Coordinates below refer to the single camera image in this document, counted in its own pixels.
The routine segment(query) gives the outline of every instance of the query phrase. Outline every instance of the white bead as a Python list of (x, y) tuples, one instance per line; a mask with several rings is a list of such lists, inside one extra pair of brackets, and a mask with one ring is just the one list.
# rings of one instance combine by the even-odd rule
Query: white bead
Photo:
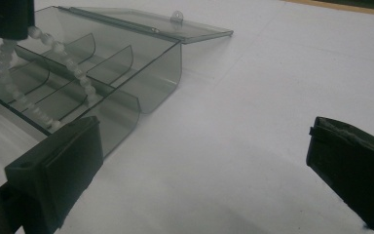
[(20, 100), (21, 98), (24, 98), (25, 95), (23, 93), (21, 93), (20, 91), (15, 91), (12, 93), (12, 98), (14, 98), (15, 100)]
[(41, 116), (44, 114), (44, 112), (42, 112), (42, 110), (38, 110), (36, 113), (35, 113), (35, 115), (36, 115), (36, 117), (37, 118), (41, 118)]
[(43, 33), (41, 35), (41, 41), (42, 43), (44, 43), (44, 45), (52, 46), (55, 40), (54, 40), (54, 37), (51, 36), (51, 34)]
[(79, 67), (77, 67), (77, 69), (74, 70), (74, 76), (75, 77), (82, 77), (84, 75), (84, 71), (81, 70)]
[(72, 59), (68, 60), (65, 65), (66, 65), (66, 68), (70, 71), (75, 71), (75, 69), (78, 68), (78, 64), (75, 61), (73, 61)]
[(58, 41), (55, 41), (55, 42), (53, 43), (53, 51), (54, 51), (55, 53), (57, 53), (57, 54), (60, 54), (60, 53), (62, 53), (62, 52), (65, 52), (65, 46), (64, 46), (62, 43), (60, 43), (60, 42), (58, 42)]
[(6, 61), (6, 60), (0, 60), (0, 68), (8, 70), (10, 66), (11, 65), (9, 64), (8, 61)]
[(25, 104), (25, 107), (26, 107), (27, 109), (33, 109), (33, 108), (35, 108), (35, 104), (32, 103), (32, 102), (29, 102), (29, 103), (26, 103), (26, 104)]
[(59, 127), (60, 127), (60, 122), (59, 122), (58, 120), (53, 121), (53, 123), (51, 124), (51, 127), (52, 127), (54, 130), (59, 129)]
[(6, 91), (8, 91), (8, 93), (12, 94), (18, 90), (18, 87), (11, 83), (11, 84), (5, 85), (5, 89)]
[(91, 85), (91, 80), (88, 79), (87, 77), (84, 77), (84, 78), (82, 78), (82, 79), (80, 80), (80, 85), (81, 85), (82, 87), (88, 87), (88, 86)]
[(42, 35), (42, 31), (36, 26), (30, 26), (28, 27), (28, 35), (33, 39), (39, 39)]
[(9, 40), (9, 39), (3, 39), (2, 41), (4, 42), (5, 45), (11, 46), (11, 47), (14, 47), (18, 43), (17, 41)]
[(3, 84), (3, 85), (7, 85), (7, 84), (11, 84), (13, 81), (12, 81), (12, 77), (9, 75), (0, 75), (0, 83)]
[(46, 123), (48, 122), (51, 118), (45, 114), (45, 113), (42, 113), (42, 116), (40, 117), (40, 119), (42, 120), (42, 122)]
[(86, 77), (87, 77), (87, 75), (86, 75), (85, 72), (83, 72), (83, 73), (80, 74), (79, 76), (75, 75), (75, 78), (77, 78), (78, 80), (82, 80), (82, 79), (84, 79), (84, 78), (86, 78)]
[(23, 96), (22, 98), (20, 98), (18, 100), (22, 105), (26, 105), (28, 103), (28, 98), (26, 98), (25, 96)]
[(0, 76), (9, 76), (9, 70), (0, 67)]
[(60, 60), (62, 61), (62, 64), (67, 64), (68, 62), (73, 61), (71, 56), (66, 52), (59, 54), (59, 56)]
[(49, 117), (48, 121), (45, 122), (45, 125), (51, 125), (53, 121), (53, 118)]
[(1, 44), (0, 45), (0, 51), (4, 53), (11, 54), (14, 51), (15, 47), (7, 44)]
[(94, 104), (96, 104), (97, 100), (98, 100), (98, 97), (96, 95), (90, 95), (87, 97), (87, 101), (90, 106), (93, 106)]
[(0, 60), (2, 61), (10, 61), (12, 60), (12, 55), (9, 53), (1, 52), (0, 53)]
[(92, 96), (96, 93), (96, 90), (93, 86), (88, 86), (88, 87), (85, 87), (85, 93), (88, 95), (88, 96)]
[(37, 114), (38, 112), (41, 112), (41, 109), (38, 106), (34, 106), (32, 113)]

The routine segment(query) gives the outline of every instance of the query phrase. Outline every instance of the white table surface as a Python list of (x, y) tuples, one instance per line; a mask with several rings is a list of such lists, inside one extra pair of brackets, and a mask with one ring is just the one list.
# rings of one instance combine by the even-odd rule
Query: white table surface
[[(108, 157), (57, 233), (373, 233), (306, 166), (317, 116), (374, 135), (374, 16), (279, 0), (35, 1), (235, 30), (183, 46), (177, 90)], [(0, 116), (3, 168), (37, 142)]]

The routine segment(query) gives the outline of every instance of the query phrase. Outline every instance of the storage compartment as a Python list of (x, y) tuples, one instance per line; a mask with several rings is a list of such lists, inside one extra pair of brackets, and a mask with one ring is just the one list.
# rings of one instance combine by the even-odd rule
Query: storage compartment
[[(164, 18), (128, 9), (38, 11), (36, 26), (64, 44), (95, 87), (97, 103), (89, 104), (79, 80), (39, 40), (28, 38), (17, 45), (18, 64), (10, 71), (13, 82), (40, 111), (63, 124), (96, 116), (106, 155), (133, 130), (140, 112), (150, 113), (175, 90), (181, 77), (182, 42), (233, 33), (183, 21), (181, 16)], [(170, 28), (182, 38), (171, 37)], [(44, 135), (54, 131), (1, 83), (0, 104)]]

